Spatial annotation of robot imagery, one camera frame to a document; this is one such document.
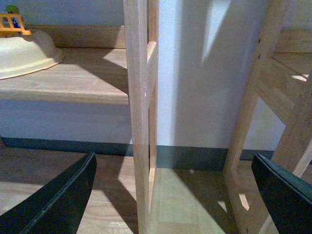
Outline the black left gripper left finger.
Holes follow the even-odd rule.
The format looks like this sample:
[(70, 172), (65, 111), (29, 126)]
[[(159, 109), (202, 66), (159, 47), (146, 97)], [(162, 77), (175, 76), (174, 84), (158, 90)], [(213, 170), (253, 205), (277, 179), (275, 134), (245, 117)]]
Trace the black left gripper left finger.
[(96, 155), (89, 153), (0, 216), (2, 234), (75, 234), (90, 198)]

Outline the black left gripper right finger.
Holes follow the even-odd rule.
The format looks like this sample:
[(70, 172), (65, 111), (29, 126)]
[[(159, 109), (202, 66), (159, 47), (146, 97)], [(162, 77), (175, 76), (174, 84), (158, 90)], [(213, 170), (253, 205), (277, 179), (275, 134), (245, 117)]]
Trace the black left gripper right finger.
[(310, 234), (312, 186), (260, 154), (254, 156), (251, 168), (278, 232)]

